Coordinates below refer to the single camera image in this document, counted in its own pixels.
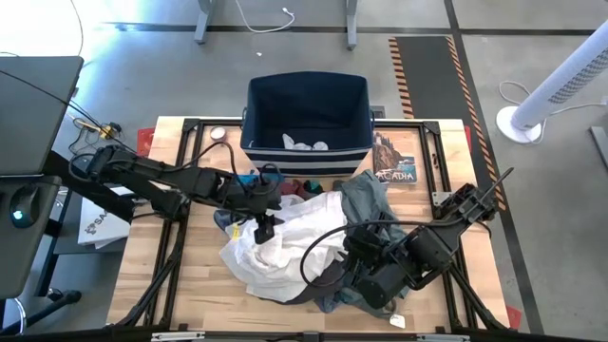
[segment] red cloth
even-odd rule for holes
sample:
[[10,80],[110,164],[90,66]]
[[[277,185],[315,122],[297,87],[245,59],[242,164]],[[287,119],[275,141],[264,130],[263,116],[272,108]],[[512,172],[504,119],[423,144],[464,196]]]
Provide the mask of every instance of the red cloth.
[[310,200],[315,197],[316,194],[312,194],[304,189],[304,184],[299,180],[293,180],[291,183],[282,182],[279,185],[281,195],[298,195],[304,200]]

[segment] small round object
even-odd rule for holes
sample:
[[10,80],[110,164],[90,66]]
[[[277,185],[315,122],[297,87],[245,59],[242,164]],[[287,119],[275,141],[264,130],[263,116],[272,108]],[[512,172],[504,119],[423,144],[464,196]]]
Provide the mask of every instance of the small round object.
[[224,127],[213,127],[211,129],[211,140],[214,142],[225,142],[226,129],[224,129]]

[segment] metal bracket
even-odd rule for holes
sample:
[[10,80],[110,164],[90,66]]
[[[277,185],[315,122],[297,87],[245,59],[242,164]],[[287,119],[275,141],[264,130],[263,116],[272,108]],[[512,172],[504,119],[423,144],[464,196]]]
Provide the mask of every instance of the metal bracket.
[[419,334],[417,341],[425,342],[470,342],[470,337],[466,335],[447,335],[447,334]]
[[443,203],[444,200],[447,200],[447,198],[452,196],[452,194],[453,194],[452,192],[444,192],[444,191],[436,191],[436,192],[432,193],[433,204],[435,204],[435,206],[441,205],[441,203]]
[[181,127],[181,131],[182,132],[190,132],[197,125],[199,125],[199,123],[200,123],[199,119],[185,119],[183,121],[183,126]]
[[155,332],[152,333],[150,341],[202,341],[203,339],[205,332]]
[[430,133],[434,135],[441,134],[441,128],[439,128],[439,123],[437,122],[422,122],[422,126]]

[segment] blue storage bin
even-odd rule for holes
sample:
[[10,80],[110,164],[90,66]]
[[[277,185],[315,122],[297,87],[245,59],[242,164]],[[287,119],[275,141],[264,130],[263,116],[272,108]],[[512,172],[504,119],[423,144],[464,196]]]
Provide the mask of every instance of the blue storage bin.
[[[295,72],[249,83],[240,147],[257,168],[273,162],[285,176],[349,176],[372,145],[367,80],[330,72]],[[296,143],[327,151],[285,149]],[[267,168],[264,172],[274,172]]]

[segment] white electrical cord on floor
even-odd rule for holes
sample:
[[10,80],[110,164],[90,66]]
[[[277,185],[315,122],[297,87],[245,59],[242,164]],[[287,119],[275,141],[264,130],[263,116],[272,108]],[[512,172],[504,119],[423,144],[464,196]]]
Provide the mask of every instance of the white electrical cord on floor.
[[80,47],[78,48],[78,55],[80,56],[80,54],[83,52],[83,45],[85,44],[85,33],[83,32],[83,21],[80,20],[80,14],[78,13],[78,10],[76,9],[76,5],[74,5],[74,0],[69,0],[69,2],[72,4],[72,7],[74,8],[74,13],[76,14],[76,18],[78,19],[78,27],[80,28]]
[[237,2],[237,7],[238,7],[238,11],[240,11],[240,17],[243,18],[243,23],[245,23],[245,26],[247,27],[247,29],[249,29],[251,32],[255,32],[255,33],[268,33],[268,32],[276,32],[282,29],[286,29],[289,26],[291,26],[294,21],[295,21],[295,14],[289,12],[286,8],[283,8],[283,12],[285,12],[285,14],[288,14],[289,16],[292,17],[292,20],[290,20],[289,23],[287,23],[286,25],[283,25],[280,28],[271,28],[271,29],[264,29],[264,30],[258,30],[258,29],[253,29],[249,26],[249,24],[247,23],[247,19],[245,19],[245,13],[243,13],[243,8],[240,6],[240,3],[238,0],[235,0]]
[[[509,99],[506,95],[504,95],[503,93],[503,85],[513,85],[518,87],[519,89],[523,90],[527,95],[530,95],[530,90],[528,90],[528,88],[525,87],[525,85],[522,85],[521,83],[518,82],[514,82],[514,81],[502,81],[499,85],[498,85],[498,92],[501,94],[501,96],[503,97],[503,100],[512,103],[513,105],[521,105],[522,103],[517,102],[515,100]],[[574,110],[574,109],[580,109],[580,108],[585,108],[588,106],[607,106],[608,104],[579,104],[579,105],[572,105],[566,108],[562,108],[559,110],[554,111],[553,113],[551,113],[551,115],[549,115],[549,117],[552,117],[556,114],[561,114],[565,111],[568,110]],[[542,142],[542,138],[544,137],[544,127],[547,124],[547,119],[544,119],[542,121],[542,126],[541,126],[541,135],[539,136],[538,139],[536,139],[535,141],[530,141],[531,143],[537,144],[537,143],[541,143]]]

